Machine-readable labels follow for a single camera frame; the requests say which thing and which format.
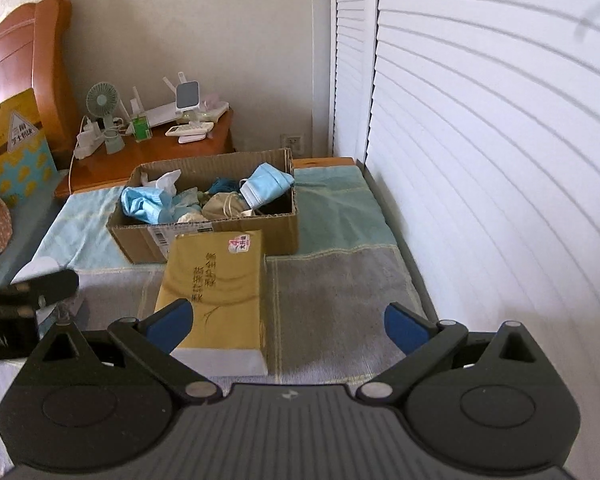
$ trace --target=light blue bed sheet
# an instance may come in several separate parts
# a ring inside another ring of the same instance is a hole
[[[296,256],[364,246],[395,245],[395,238],[356,166],[296,170],[300,248]],[[77,270],[143,268],[120,251],[105,224],[122,187],[72,195],[36,256]]]

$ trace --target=white tissue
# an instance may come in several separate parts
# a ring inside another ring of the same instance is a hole
[[[158,180],[152,180],[149,182],[149,177],[146,173],[140,174],[140,182],[142,182],[142,187],[156,187],[157,189],[161,189],[168,193],[171,197],[176,196],[176,180],[179,179],[180,174],[182,172],[180,170],[170,171],[169,173],[165,173]]]
[[[206,217],[198,211],[189,211],[178,218],[178,224],[186,224],[189,222],[207,222]]]

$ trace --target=white sliding closet door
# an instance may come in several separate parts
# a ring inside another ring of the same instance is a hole
[[[379,0],[366,176],[440,317],[520,319],[600,480],[600,0]]]
[[[336,0],[333,155],[364,160],[377,0]]]

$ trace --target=blue surgical mask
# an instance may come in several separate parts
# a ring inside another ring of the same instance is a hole
[[[284,195],[293,182],[291,175],[264,162],[244,181],[240,193],[252,209],[257,209]]]
[[[120,195],[122,211],[125,215],[137,218],[147,224],[169,224],[171,216],[171,195],[155,187],[125,187]]]

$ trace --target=barcode label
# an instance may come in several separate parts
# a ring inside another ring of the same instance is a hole
[[[162,256],[169,256],[169,247],[177,235],[186,233],[205,233],[213,231],[211,222],[199,222],[197,224],[174,224],[149,227],[149,234],[160,249]]]

